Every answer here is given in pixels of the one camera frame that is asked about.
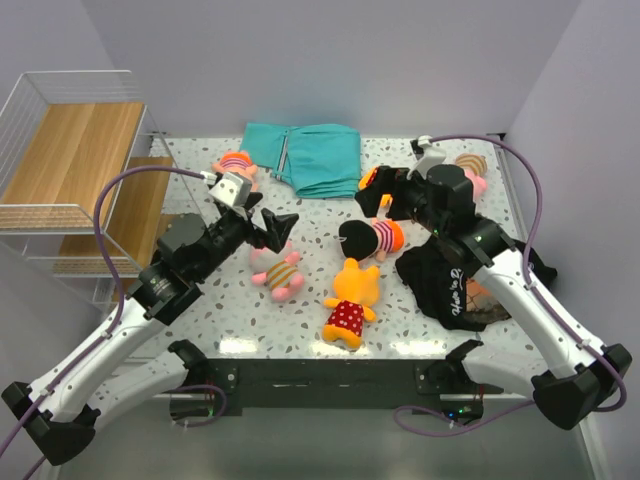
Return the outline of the black-haired doll orange pants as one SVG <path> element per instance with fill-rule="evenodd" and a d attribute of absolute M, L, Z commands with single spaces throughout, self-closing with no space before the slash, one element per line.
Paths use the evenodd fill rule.
<path fill-rule="evenodd" d="M 362 220 L 346 221 L 339 226 L 338 240 L 343 255 L 357 261 L 375 257 L 382 262 L 405 244 L 401 226 L 389 219 L 374 219 L 371 224 Z"/>

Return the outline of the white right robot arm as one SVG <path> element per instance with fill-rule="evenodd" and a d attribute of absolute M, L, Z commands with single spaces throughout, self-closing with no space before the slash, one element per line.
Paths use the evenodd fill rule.
<path fill-rule="evenodd" d="M 605 345 L 566 311 L 506 232 L 477 214 L 473 193 L 462 168 L 441 164 L 426 174 L 381 166 L 355 195 L 368 218 L 377 215 L 382 196 L 390 195 L 388 218 L 427 229 L 439 252 L 505 308 L 542 356 L 538 362 L 519 359 L 469 341 L 462 357 L 445 369 L 448 386 L 466 393 L 485 384 L 521 395 L 564 430 L 601 410 L 614 393 L 624 401 L 630 352 L 621 344 Z"/>

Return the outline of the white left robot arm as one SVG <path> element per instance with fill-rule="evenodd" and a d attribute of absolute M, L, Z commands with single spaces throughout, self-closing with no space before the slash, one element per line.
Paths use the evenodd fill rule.
<path fill-rule="evenodd" d="M 171 220 L 116 309 L 56 367 L 31 383 L 14 382 L 2 399 L 51 465 L 79 455 L 99 429 L 146 399 L 166 391 L 206 388 L 206 355 L 177 340 L 149 363 L 115 376 L 114 370 L 147 340 L 169 327 L 202 295 L 201 285 L 244 243 L 279 253 L 296 214 L 262 209 L 264 227 L 248 213 L 223 209 L 205 223 L 195 213 Z"/>

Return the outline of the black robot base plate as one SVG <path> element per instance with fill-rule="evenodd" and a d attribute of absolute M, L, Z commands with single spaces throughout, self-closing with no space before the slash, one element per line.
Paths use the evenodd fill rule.
<path fill-rule="evenodd" d="M 395 409 L 438 407 L 442 395 L 498 394 L 462 371 L 461 348 L 442 360 L 210 358 L 187 386 L 213 385 L 227 395 L 226 415 L 247 408 Z"/>

